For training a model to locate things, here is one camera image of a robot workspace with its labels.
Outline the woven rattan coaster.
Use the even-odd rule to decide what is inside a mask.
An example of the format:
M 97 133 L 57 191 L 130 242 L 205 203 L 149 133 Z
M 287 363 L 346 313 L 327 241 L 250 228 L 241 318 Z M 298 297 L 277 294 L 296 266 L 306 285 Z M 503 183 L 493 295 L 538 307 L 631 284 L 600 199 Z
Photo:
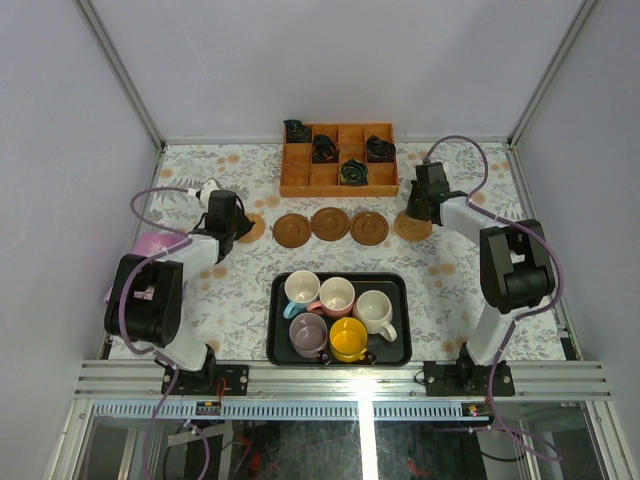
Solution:
M 257 213 L 248 213 L 247 218 L 253 222 L 251 230 L 239 239 L 240 243 L 253 243 L 259 240 L 265 232 L 265 222 L 263 217 Z
M 393 228 L 400 238 L 411 243 L 424 241 L 433 232 L 431 221 L 416 220 L 409 217 L 405 211 L 396 216 Z

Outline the brown wooden coaster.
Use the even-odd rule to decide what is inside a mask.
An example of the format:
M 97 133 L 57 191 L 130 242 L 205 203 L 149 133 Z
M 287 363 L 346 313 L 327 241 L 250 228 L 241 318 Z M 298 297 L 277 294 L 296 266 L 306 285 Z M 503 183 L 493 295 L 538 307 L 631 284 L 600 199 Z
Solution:
M 298 248 L 311 237 L 311 224 L 300 214 L 286 214 L 273 226 L 274 240 L 285 248 Z
M 350 222 L 350 234 L 359 244 L 374 246 L 382 243 L 388 236 L 388 223 L 379 213 L 364 211 L 355 215 Z
M 324 241 L 337 241 L 343 238 L 350 229 L 347 214 L 338 208 L 327 207 L 318 210 L 311 219 L 313 233 Z

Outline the yellow mug black outside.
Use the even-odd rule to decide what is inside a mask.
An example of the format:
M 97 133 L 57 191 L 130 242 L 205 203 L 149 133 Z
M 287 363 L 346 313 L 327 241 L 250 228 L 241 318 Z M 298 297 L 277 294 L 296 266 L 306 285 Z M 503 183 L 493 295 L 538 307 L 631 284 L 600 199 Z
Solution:
M 375 364 L 377 358 L 368 348 L 368 339 L 365 325 L 352 317 L 336 320 L 329 330 L 331 353 L 342 363 Z

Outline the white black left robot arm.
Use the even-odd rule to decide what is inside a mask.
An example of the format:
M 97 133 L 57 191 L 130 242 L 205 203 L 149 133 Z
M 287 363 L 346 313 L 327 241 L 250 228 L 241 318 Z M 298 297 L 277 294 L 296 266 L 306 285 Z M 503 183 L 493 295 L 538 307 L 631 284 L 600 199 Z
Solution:
M 195 339 L 187 326 L 186 282 L 222 262 L 234 242 L 255 223 L 240 197 L 212 180 L 199 190 L 178 190 L 198 199 L 205 212 L 181 240 L 148 256 L 129 253 L 120 259 L 108 297 L 104 329 L 120 337 L 138 355 L 153 352 L 185 371 L 184 382 L 197 394 L 212 392 L 219 381 L 215 353 Z

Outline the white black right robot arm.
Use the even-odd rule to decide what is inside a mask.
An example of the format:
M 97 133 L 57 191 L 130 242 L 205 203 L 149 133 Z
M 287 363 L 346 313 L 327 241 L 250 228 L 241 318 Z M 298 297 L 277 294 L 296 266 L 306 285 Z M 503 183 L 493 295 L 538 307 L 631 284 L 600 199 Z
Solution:
M 450 188 L 442 163 L 423 163 L 406 213 L 415 220 L 453 230 L 479 248 L 480 287 L 485 305 L 475 332 L 466 343 L 467 363 L 456 369 L 458 387 L 478 394 L 492 380 L 489 369 L 502 356 L 504 340 L 516 320 L 536 315 L 542 300 L 556 287 L 550 246 L 535 219 L 519 222 L 492 214 Z

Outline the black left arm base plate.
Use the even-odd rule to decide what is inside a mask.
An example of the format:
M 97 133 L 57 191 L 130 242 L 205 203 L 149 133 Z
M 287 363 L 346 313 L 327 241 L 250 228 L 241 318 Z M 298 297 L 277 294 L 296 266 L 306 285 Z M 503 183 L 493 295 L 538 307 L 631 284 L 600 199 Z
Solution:
M 248 365 L 218 365 L 211 372 L 200 370 L 191 372 L 178 370 L 178 379 L 173 388 L 169 388 L 174 371 L 166 367 L 164 371 L 161 392 L 170 395 L 198 396 L 198 397 L 234 397 L 246 396 L 249 385 Z

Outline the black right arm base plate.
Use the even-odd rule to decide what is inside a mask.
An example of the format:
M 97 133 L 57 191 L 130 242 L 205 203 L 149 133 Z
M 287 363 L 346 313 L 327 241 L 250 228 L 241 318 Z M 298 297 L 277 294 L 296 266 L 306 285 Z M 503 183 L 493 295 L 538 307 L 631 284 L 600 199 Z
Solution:
M 489 390 L 491 366 L 475 366 L 457 361 L 423 363 L 426 394 L 429 397 L 486 397 Z M 511 369 L 500 361 L 493 376 L 492 392 L 496 397 L 513 397 L 515 387 Z

